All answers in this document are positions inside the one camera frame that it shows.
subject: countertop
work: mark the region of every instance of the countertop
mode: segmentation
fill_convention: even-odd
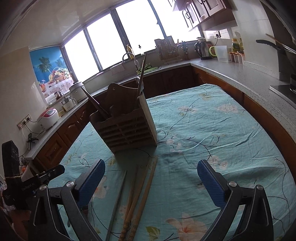
[[[285,83],[265,73],[243,66],[242,64],[236,64],[232,62],[218,62],[216,59],[193,59],[162,65],[160,69],[148,72],[145,74],[145,76],[150,76],[155,73],[161,73],[171,69],[177,69],[190,65],[204,70],[244,92],[264,109],[266,109],[285,128],[285,130],[296,142],[296,109],[269,89],[270,85],[280,85]],[[121,81],[119,83],[128,83],[134,79],[135,77]],[[93,97],[96,97],[106,92],[107,87],[108,86],[96,91],[88,91],[91,92]],[[32,149],[30,152],[28,152],[25,158],[28,160],[34,159],[44,144],[49,140],[49,138],[66,120],[71,117],[71,115],[73,115],[80,107],[82,107],[87,102],[87,100],[88,98],[84,99],[71,111],[64,114],[53,127],[44,132],[42,135],[39,135],[39,141],[32,145]]]

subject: metal screw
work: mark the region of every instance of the metal screw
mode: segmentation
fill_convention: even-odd
[[[39,190],[40,190],[40,191],[43,191],[44,189],[46,189],[46,185],[41,185],[41,186],[39,187]]]
[[[74,182],[73,181],[69,181],[66,184],[67,187],[72,187],[73,185],[74,185]]]
[[[257,189],[260,190],[260,191],[262,191],[263,190],[263,186],[257,185]]]
[[[234,182],[234,181],[230,181],[230,182],[229,182],[229,186],[231,186],[231,187],[236,187],[236,186],[237,186],[237,183]]]

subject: electric kettle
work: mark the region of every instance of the electric kettle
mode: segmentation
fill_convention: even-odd
[[[200,59],[212,59],[212,56],[210,55],[209,47],[207,43],[205,42],[205,38],[198,38],[199,42],[197,42],[194,45],[195,52],[197,52],[200,55]]]

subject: plastic pitcher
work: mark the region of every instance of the plastic pitcher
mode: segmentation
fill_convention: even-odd
[[[211,52],[212,48],[215,49],[215,55]],[[226,45],[210,47],[210,54],[214,57],[217,57],[219,62],[228,62],[228,53]]]

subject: glass jar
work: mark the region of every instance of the glass jar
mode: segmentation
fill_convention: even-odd
[[[240,48],[239,48],[239,43],[238,43],[237,39],[232,39],[232,51],[236,52],[239,50],[240,50]]]
[[[240,49],[240,52],[244,51],[244,46],[242,44],[242,39],[239,39],[239,49]]]

